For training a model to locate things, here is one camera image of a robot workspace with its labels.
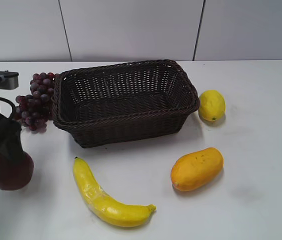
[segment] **yellow banana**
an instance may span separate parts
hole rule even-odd
[[[156,206],[126,205],[109,196],[98,184],[89,165],[76,157],[73,175],[89,208],[103,221],[119,227],[136,227],[147,222]]]

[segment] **dark brown wicker basket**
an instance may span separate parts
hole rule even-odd
[[[129,62],[60,74],[53,122],[87,148],[176,133],[199,105],[175,61]]]

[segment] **grape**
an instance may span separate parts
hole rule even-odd
[[[42,80],[41,79],[37,79],[37,80],[34,80],[34,82],[38,85],[42,85]]]
[[[15,101],[19,104],[15,108],[14,120],[18,120],[22,126],[29,127],[31,131],[45,126],[48,119],[52,119],[52,97],[54,95],[55,79],[59,74],[49,72],[46,74],[33,74],[30,81],[30,91],[32,94],[17,96]]]
[[[34,125],[36,125],[38,128],[42,127],[45,124],[45,120],[42,118],[36,119],[34,122]]]
[[[37,127],[36,127],[36,125],[32,124],[32,125],[29,125],[29,129],[31,131],[35,131],[35,130],[37,130]]]
[[[20,104],[21,96],[16,96],[15,101],[17,104]]]
[[[21,125],[23,127],[28,127],[29,125],[26,123],[26,120],[25,119],[21,119]]]
[[[34,97],[33,97],[31,94],[28,94],[28,95],[25,96],[25,98],[26,98],[27,100],[29,100],[29,99],[33,99]]]
[[[49,72],[49,73],[47,74],[47,76],[48,76],[49,79],[51,79],[51,80],[55,77],[55,75],[54,75],[52,72]]]
[[[35,123],[35,119],[32,117],[32,116],[28,116],[26,119],[25,119],[25,123],[28,124],[28,125],[32,125]]]
[[[36,105],[35,100],[34,99],[28,99],[27,100],[27,106],[29,108],[33,108]]]
[[[13,119],[18,121],[19,119],[21,119],[21,114],[20,113],[15,113]]]
[[[46,78],[46,79],[43,80],[43,84],[46,85],[46,86],[50,86],[51,82],[52,81],[49,78]]]
[[[39,87],[39,84],[37,84],[36,82],[32,83],[31,86],[30,86],[31,92],[36,91],[38,87]]]
[[[49,95],[46,95],[46,94],[42,94],[42,95],[41,95],[41,101],[42,101],[42,102],[46,103],[46,102],[48,102],[49,100],[50,100]]]
[[[28,105],[27,104],[20,104],[19,108],[20,108],[21,112],[23,112],[23,111],[28,109]]]
[[[50,96],[52,96],[54,92],[55,92],[55,90],[53,88],[47,89],[47,94],[49,94]]]
[[[39,91],[41,94],[45,94],[47,92],[47,86],[46,85],[40,85],[38,88],[37,88],[37,91]]]
[[[41,97],[41,93],[39,91],[34,91],[32,95],[35,99],[39,99]]]
[[[21,113],[21,117],[23,118],[23,119],[26,119],[27,117],[29,117],[30,116],[30,113],[28,112],[28,111],[23,111],[22,113]]]
[[[15,107],[15,112],[16,112],[16,114],[21,115],[22,111],[21,111],[19,106]]]
[[[40,113],[38,113],[37,111],[33,112],[31,115],[34,119],[39,119],[40,118]]]
[[[40,77],[42,79],[46,79],[48,77],[48,75],[45,72],[41,72]]]
[[[41,106],[41,100],[40,99],[34,99],[34,104],[36,107]]]
[[[48,106],[43,106],[41,108],[41,114],[44,115],[44,117],[47,117],[49,114],[50,108]]]

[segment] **white table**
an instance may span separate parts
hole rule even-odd
[[[20,84],[0,96],[29,94],[33,73],[109,64],[0,62],[0,70],[19,72]],[[91,149],[51,121],[45,133],[23,130],[34,173],[25,188],[0,190],[0,240],[282,240],[282,60],[180,64],[199,94],[216,89],[224,95],[223,123],[206,125],[195,113],[178,134]],[[10,111],[6,104],[1,108]],[[223,174],[194,192],[175,192],[175,161],[207,147],[222,152]],[[75,156],[117,200],[155,204],[150,223],[122,229],[92,214],[73,178]]]

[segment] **white wall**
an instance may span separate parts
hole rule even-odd
[[[57,0],[0,0],[0,61],[70,61]]]
[[[204,0],[60,0],[74,61],[192,60]],[[0,61],[70,61],[58,0],[0,0]],[[206,0],[195,60],[282,59],[282,0]]]
[[[282,0],[206,0],[195,60],[282,59]]]
[[[74,61],[192,60],[203,0],[60,0]]]

